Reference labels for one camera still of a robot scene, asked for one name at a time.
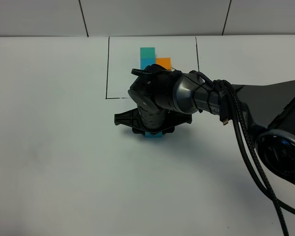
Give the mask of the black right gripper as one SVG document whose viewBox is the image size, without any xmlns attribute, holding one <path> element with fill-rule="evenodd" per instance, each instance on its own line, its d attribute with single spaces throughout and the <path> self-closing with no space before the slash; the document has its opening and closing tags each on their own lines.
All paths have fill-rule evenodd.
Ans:
<svg viewBox="0 0 295 236">
<path fill-rule="evenodd" d="M 127 112 L 115 114 L 114 122 L 115 125 L 132 128 L 134 134 L 167 134 L 173 133 L 178 125 L 190 124 L 192 116 L 168 109 L 153 113 L 138 106 Z"/>
</svg>

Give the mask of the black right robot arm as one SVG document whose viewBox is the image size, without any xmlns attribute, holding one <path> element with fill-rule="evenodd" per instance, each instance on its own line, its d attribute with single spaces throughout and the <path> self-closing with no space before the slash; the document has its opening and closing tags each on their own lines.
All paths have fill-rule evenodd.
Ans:
<svg viewBox="0 0 295 236">
<path fill-rule="evenodd" d="M 169 71 L 152 64 L 133 69 L 137 79 L 128 90 L 137 108 L 116 114 L 115 125 L 134 133 L 171 133 L 191 123 L 195 112 L 232 120 L 231 102 L 242 119 L 262 163 L 275 175 L 295 185 L 295 80 L 266 86 L 227 85 L 203 73 Z"/>
</svg>

